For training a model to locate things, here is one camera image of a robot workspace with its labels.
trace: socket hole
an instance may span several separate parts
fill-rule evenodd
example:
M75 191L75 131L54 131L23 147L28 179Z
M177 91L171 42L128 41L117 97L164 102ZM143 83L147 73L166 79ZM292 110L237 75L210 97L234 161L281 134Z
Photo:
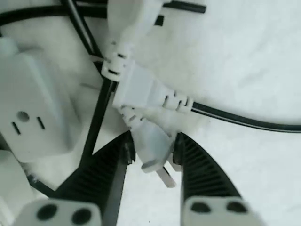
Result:
M192 207L191 210L197 213L210 213L211 209L210 207L204 203L204 202L195 202Z
M18 112L17 118L22 122L29 121L29 115L26 112Z
M122 59L125 59L125 58L126 58L125 55L122 55L122 54L120 54L120 53L118 53L117 56L120 57L120 58L122 58Z
M180 101L179 101L179 104L178 104L178 106L177 106L177 109L176 109L177 111L180 109L181 104L182 104L182 101L180 100Z
M14 122L12 122L11 124L13 125L13 127L14 127L16 133L17 133L18 135L21 135L21 132L20 132L19 128L17 127L17 125L16 125Z
M40 117L37 117L37 120L38 120L38 123L39 123L40 127L42 129L45 129L45 126L44 126L44 123L42 122L42 119Z
M229 202L227 205L227 210L236 213L247 213L247 208L240 202Z
M114 74L114 75L119 75L118 72L112 71L112 70L110 70L110 69L108 69L108 72L110 72L110 73L112 73L112 74Z

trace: white surface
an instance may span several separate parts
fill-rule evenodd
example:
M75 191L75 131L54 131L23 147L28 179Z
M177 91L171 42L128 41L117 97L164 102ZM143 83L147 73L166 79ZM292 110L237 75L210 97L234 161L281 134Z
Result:
M39 220L37 213L46 205L55 205L57 207L53 217L47 220ZM57 199L44 199L32 202L26 205L12 226L54 226L66 225L74 226L72 222L73 214L81 209L87 209L91 212L90 220L85 223L86 226L101 226L100 211L95 204L87 202L74 202Z
M33 200L32 189L14 155L0 150L0 222L9 226L24 205Z
M9 2L25 6L25 1ZM153 27L142 40L137 61L165 84L204 104L261 120L301 124L301 2L206 4L205 15L162 10L164 27ZM93 19L89 25L103 48L106 22ZM42 47L64 71L62 81L87 129L97 93L79 84L100 87L101 79L68 19L29 20L1 31L24 47ZM269 226L301 224L301 135L244 128L193 113L175 114L172 120L214 157ZM124 129L119 114L109 108L96 148ZM86 134L71 156L41 161L32 168L48 183L59 185L78 164ZM166 189L156 174L144 174L140 166L138 161L128 168L119 225L179 225L180 186ZM180 175L172 176L179 184Z
M64 86L55 83L58 70L40 49L17 51L0 38L0 131L20 162L72 151L80 123Z

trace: black wire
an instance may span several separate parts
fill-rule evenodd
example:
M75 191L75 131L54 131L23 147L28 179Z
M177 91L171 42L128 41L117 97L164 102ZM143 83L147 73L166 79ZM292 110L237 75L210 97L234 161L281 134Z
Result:
M30 175L27 177L27 179L31 187L37 189L39 192L43 193L49 198L55 198L55 191L47 185L40 182L39 180L37 180L34 176Z
M93 18L107 18L106 6L79 6L79 12L86 17ZM42 7L31 7L22 8L17 10L8 11L0 14L0 26L7 25L13 22L46 17L46 16L67 16L67 10L63 6L42 6ZM159 15L155 25L163 26L164 16Z
M239 115L235 115L232 113L224 112L196 102L193 103L191 111L212 118L216 118L219 120L223 120L237 125L247 126L255 129L262 129L267 131L283 132L283 133L301 133L301 125L284 125L284 124L258 121L254 119L245 118Z
M93 154L93 150L96 144L100 127L103 122L105 110L107 108L111 92L115 89L114 86L115 83L111 82L111 80L107 78L103 79L103 85L98 96L97 104L94 110L90 129L88 132L79 166L83 165Z
M77 0L77 1L93 3L93 4L108 4L108 0ZM170 3L164 4L163 7L185 10L185 11L195 12L195 13L206 12L206 6L183 2L183 1L171 1Z
M102 57L100 49L87 26L83 15L79 12L79 7L76 4L75 0L61 0L64 7L68 10L68 15L72 21L73 26L78 32L80 39L83 41L89 54ZM95 64L99 74L101 75L102 65ZM112 82L107 78L103 78L103 84L99 92L97 104L94 110L90 128L88 131L88 136L84 146L84 150L80 159L79 165L81 166L87 160L89 160L93 154L93 150L96 144L96 140L99 134L99 130L103 123L103 118L105 111L108 106L108 102L113 91L113 88L116 86L116 82Z
M95 55L97 57L103 57L90 29L88 28L84 16L78 10L76 1L61 0L61 3L67 9L68 16L82 43L84 44L88 54Z
M183 1L171 1L170 3L164 4L163 7L186 10L186 11L195 12L195 13L205 13L206 12L206 6L183 2Z

